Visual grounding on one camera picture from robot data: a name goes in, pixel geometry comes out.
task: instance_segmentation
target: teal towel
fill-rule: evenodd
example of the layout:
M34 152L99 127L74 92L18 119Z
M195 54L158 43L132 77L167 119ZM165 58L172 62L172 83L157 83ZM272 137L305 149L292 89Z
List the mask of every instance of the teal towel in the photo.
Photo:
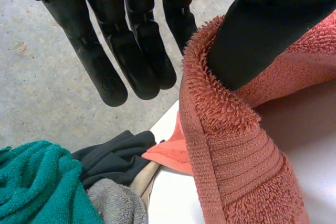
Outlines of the teal towel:
M68 150L46 141L0 150L0 224L102 224L80 172Z

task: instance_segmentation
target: gray towel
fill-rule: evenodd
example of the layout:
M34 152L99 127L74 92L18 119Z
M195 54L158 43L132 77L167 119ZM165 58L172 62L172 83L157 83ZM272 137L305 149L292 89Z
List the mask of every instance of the gray towel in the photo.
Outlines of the gray towel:
M144 202L128 187L104 178L87 194L105 224L148 224Z

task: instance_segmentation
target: terry cloth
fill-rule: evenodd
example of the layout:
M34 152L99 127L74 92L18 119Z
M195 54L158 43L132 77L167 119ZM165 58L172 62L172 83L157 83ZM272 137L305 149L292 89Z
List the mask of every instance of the terry cloth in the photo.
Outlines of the terry cloth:
M73 153L82 164L80 181L85 189L102 178L129 186L135 176L150 162L141 157L156 144L150 131L134 136L125 131L112 140Z
M0 150L0 223L103 223L81 182L80 163L46 141Z
M131 190L141 197L147 207L149 206L150 194L159 166L156 162L150 162L136 175L130 185Z
M101 179L88 191L89 198L105 224L147 224L144 202L130 188Z
M176 125L171 138L150 148L142 157L181 173L192 173L179 113L177 113Z
M205 222L308 224L289 161L252 108L336 78L336 12L235 93L207 67L222 20L207 23L188 43L180 89L181 125Z
M189 53L190 55L196 53L194 49L195 43L199 45L199 41L204 43L202 45L204 50L202 54L206 53L208 44L212 43L218 25L223 18L217 17L212 22L207 23L207 26L200 29L199 33L193 37L191 46L187 49L189 52L192 51ZM201 67L206 65L206 55L202 56L202 64L202 66L198 67L199 71L201 71ZM200 80L207 78L199 72L195 74L199 75ZM242 99L250 108L255 108L267 101L287 96L311 85L335 78L336 12L333 12L279 55L258 77L237 90L234 95ZM179 124L180 119L179 115L177 115L173 136L168 141L149 149L143 157L174 170L191 174L192 170L185 138Z

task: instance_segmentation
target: orange towel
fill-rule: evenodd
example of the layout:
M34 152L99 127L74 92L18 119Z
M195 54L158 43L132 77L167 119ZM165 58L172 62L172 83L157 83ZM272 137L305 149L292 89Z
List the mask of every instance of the orange towel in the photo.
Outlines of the orange towel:
M186 52L195 58L202 54L205 66L206 51L213 41L223 17L215 18L190 41ZM199 79L204 69L199 67ZM284 97L308 86L336 78L336 12L309 30L257 78L237 90L239 96L251 108L269 100ZM192 173L179 114L172 137L149 149L143 157L184 173Z
M192 173L179 113L177 113L172 137L168 141L150 148L142 157L181 173Z

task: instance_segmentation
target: black robotic finger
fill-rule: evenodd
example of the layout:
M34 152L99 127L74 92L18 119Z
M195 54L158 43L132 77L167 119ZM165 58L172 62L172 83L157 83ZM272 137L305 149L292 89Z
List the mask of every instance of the black robotic finger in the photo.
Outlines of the black robotic finger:
M197 31L195 17L190 11L192 0L162 0L164 15L181 53L192 34Z
M159 83L125 20L124 0L88 0L114 57L136 95L153 99Z
M125 103L127 89L98 41L85 0L51 0L44 5L63 28L102 100L109 106Z
M159 80L161 89L169 89L176 83L176 73L165 51L154 21L154 0L125 0L128 18L135 38L149 65Z

